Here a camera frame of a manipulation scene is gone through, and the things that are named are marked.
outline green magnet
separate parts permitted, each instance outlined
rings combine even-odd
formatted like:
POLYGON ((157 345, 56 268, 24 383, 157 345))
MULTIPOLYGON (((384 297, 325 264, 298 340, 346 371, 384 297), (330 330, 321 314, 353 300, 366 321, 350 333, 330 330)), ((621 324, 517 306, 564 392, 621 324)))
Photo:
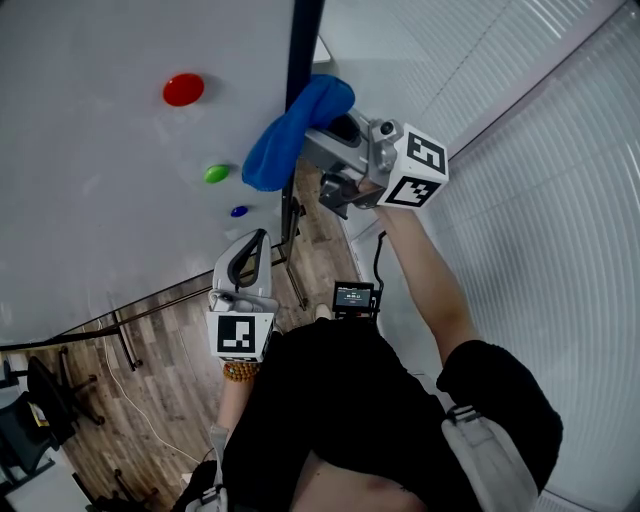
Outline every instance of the green magnet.
POLYGON ((205 183, 218 183, 229 176, 228 165, 212 165, 204 172, 205 183))

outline person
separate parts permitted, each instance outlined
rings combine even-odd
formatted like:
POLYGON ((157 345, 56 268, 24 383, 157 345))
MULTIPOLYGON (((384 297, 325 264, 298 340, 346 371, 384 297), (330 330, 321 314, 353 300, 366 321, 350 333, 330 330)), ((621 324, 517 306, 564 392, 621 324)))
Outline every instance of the person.
MULTIPOLYGON (((559 415, 525 366, 482 340, 415 214, 375 211, 435 338, 438 389, 507 432, 540 493, 558 457, 559 415)), ((438 397, 403 368, 375 325, 331 321, 326 305, 316 317, 273 334, 254 380, 225 383, 218 424, 230 436, 222 463, 229 510, 481 510, 443 435, 438 397)), ((212 471, 198 468, 200 484, 192 479, 174 510, 197 485, 211 485, 212 471)))

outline office chair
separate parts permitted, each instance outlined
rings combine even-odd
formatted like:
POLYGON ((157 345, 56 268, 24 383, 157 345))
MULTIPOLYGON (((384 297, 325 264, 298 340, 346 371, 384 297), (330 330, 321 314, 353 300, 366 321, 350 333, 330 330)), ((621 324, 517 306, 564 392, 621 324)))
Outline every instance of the office chair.
POLYGON ((113 491, 113 495, 111 498, 105 498, 104 496, 100 496, 96 502, 95 506, 98 510, 102 512, 148 512, 145 505, 151 501, 151 499, 158 494, 158 489, 155 487, 151 489, 151 493, 145 496, 142 501, 136 501, 136 499, 131 494, 131 491, 127 488, 124 481, 122 480, 122 471, 116 469, 113 472, 113 476, 118 482, 118 486, 124 493, 126 500, 123 500, 118 495, 118 491, 113 491))
POLYGON ((49 427, 39 427, 29 402, 22 393, 13 403, 0 409, 0 462, 5 468, 20 467, 33 475, 47 448, 60 446, 49 427))
POLYGON ((58 351, 61 384, 56 380, 56 376, 35 356, 29 359, 26 372, 19 372, 20 374, 26 373, 29 398, 42 409, 53 435, 60 444, 75 434, 73 423, 78 425, 77 412, 98 426, 103 425, 105 421, 104 417, 96 416, 81 404, 76 396, 80 390, 96 382, 98 378, 95 375, 89 375, 89 379, 82 384, 71 386, 63 357, 67 353, 67 347, 58 351))

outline wooden floor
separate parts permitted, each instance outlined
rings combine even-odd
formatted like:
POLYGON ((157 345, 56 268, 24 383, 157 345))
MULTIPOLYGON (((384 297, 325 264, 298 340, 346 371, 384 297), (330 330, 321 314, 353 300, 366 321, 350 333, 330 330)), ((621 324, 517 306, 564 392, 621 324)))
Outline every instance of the wooden floor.
MULTIPOLYGON (((274 267, 275 297, 281 307, 278 324, 285 330, 309 323, 315 304, 330 303, 334 281, 357 279, 338 218, 317 202, 318 186, 318 172, 299 164, 297 195, 307 215, 300 222, 292 268, 309 299, 309 308, 300 309, 284 265, 274 267)), ((210 274, 196 278, 128 306, 121 310, 121 316, 133 316, 210 282, 210 274)), ((128 340, 143 361, 135 372, 130 371, 115 336, 68 345, 72 382, 79 383, 89 374, 98 376, 98 382, 81 397, 106 418, 101 427, 81 419, 77 435, 63 448, 94 497, 109 496, 116 489, 112 474, 119 468, 134 495, 141 498, 157 487, 159 495, 152 509, 170 510, 181 492, 180 475, 196 466, 155 438, 149 424, 111 378, 107 354, 116 379, 147 414, 161 438, 198 461, 210 449, 209 428, 218 413, 222 372, 209 352, 204 316, 207 309, 207 296, 203 294, 128 324, 128 340)), ((100 322, 104 326, 110 320, 100 322)), ((82 329, 98 327, 95 321, 82 329)), ((55 371, 57 350, 34 353, 55 371)))

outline blue magnet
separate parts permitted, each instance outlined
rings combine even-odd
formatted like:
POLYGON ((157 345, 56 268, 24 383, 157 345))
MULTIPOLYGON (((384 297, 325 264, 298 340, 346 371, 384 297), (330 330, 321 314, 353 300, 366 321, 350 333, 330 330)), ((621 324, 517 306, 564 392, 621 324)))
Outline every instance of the blue magnet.
POLYGON ((249 211, 249 208, 247 208, 246 206, 236 206, 233 210, 231 210, 231 216, 242 217, 248 211, 249 211))

